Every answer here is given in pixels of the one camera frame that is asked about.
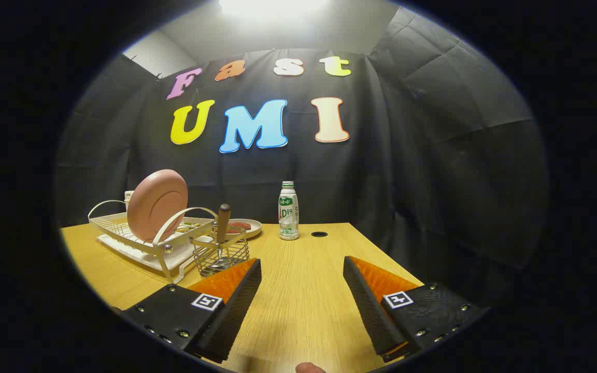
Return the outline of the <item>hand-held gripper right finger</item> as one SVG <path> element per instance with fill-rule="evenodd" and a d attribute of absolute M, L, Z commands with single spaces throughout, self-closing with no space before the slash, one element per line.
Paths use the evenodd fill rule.
<path fill-rule="evenodd" d="M 343 276 L 386 363 L 433 350 L 488 312 L 443 284 L 419 285 L 353 256 L 344 258 Z"/>

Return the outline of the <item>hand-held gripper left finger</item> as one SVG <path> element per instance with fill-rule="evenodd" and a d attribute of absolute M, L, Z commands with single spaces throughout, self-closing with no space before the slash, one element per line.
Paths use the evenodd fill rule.
<path fill-rule="evenodd" d="M 261 260 L 251 258 L 187 288 L 164 286 L 121 316 L 164 344 L 222 363 L 261 281 Z"/>

